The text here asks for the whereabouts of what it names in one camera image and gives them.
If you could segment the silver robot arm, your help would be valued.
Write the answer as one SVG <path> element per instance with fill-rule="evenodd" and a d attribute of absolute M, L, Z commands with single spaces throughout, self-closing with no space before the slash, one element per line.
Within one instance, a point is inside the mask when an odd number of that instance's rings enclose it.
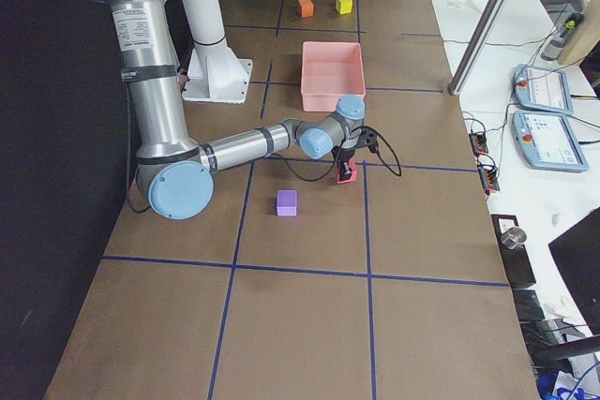
<path fill-rule="evenodd" d="M 137 116 L 142 144 L 137 186 L 159 215 L 181 220 L 199 214 L 214 190 L 215 172 L 291 147 L 310 158 L 332 155 L 341 167 L 363 146 L 365 103 L 343 96 L 318 122 L 294 118 L 199 144 L 188 135 L 178 57 L 165 13 L 167 0 L 95 0 L 111 8 L 122 59 L 127 105 Z M 241 102 L 252 64 L 238 58 L 225 37 L 218 0 L 182 0 L 201 68 L 191 80 L 210 101 Z"/>

